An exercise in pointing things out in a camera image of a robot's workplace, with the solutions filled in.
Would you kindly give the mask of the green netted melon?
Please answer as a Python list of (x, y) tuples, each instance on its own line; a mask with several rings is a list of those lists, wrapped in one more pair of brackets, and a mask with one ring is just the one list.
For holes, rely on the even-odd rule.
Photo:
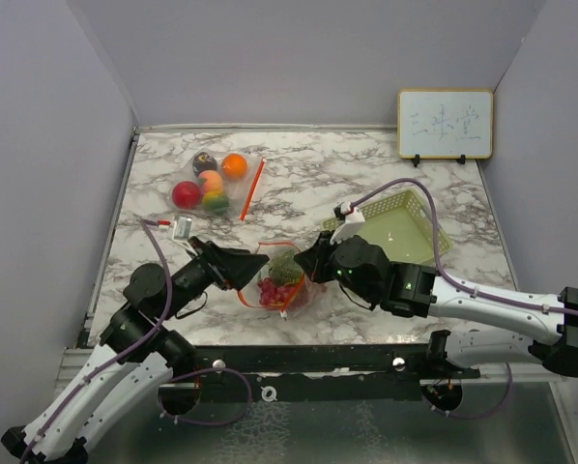
[(297, 284), (303, 276), (302, 268), (295, 262), (293, 249), (276, 255), (269, 263), (268, 275), (276, 286)]

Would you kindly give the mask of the dark purple grape bunch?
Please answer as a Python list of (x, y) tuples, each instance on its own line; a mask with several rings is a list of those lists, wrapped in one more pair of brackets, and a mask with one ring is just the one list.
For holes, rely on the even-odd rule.
[(269, 277), (257, 283), (259, 289), (258, 303), (269, 309), (283, 309), (295, 298), (298, 286), (294, 284), (277, 285)]

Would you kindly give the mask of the yellow green mango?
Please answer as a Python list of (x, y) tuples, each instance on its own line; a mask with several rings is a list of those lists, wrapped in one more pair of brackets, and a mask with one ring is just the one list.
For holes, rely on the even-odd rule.
[(203, 195), (201, 205), (206, 212), (221, 216), (228, 211), (230, 201), (223, 191), (214, 190)]

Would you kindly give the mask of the red apple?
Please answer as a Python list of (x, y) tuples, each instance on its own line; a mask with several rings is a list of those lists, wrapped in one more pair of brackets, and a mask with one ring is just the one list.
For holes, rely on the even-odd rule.
[(202, 199), (200, 187), (191, 181), (182, 181), (171, 191), (171, 200), (174, 206), (182, 210), (196, 209)]

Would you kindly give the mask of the peach orange pink fruit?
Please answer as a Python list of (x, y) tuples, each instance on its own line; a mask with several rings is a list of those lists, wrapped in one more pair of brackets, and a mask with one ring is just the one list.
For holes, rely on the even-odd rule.
[(211, 191), (223, 191), (223, 180), (217, 171), (204, 171), (198, 175), (201, 191), (207, 194)]

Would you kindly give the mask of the dark purple plum fruit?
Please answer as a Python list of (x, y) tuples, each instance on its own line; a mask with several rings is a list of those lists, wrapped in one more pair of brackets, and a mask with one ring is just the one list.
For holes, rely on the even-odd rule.
[(200, 152), (192, 159), (192, 171), (195, 176), (200, 175), (204, 171), (217, 171), (217, 161), (207, 152)]

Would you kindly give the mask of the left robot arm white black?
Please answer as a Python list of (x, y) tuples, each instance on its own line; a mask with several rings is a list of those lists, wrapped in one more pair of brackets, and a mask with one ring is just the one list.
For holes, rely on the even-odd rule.
[(9, 428), (4, 448), (22, 463), (85, 463), (103, 435), (162, 383), (187, 379), (195, 348), (164, 322), (208, 287), (241, 290), (269, 258), (192, 237), (191, 259), (176, 273), (167, 262), (139, 266), (100, 343), (59, 396), (35, 420)]

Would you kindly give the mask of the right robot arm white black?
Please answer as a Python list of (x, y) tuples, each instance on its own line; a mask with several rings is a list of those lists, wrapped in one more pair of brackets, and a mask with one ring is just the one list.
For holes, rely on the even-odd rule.
[(294, 261), (310, 281), (335, 281), (368, 309), (484, 325), (482, 332), (430, 336), (423, 365), (433, 377), (482, 363), (537, 363), (578, 378), (578, 288), (532, 294), (480, 286), (432, 267), (391, 261), (360, 236), (336, 244), (330, 231)]

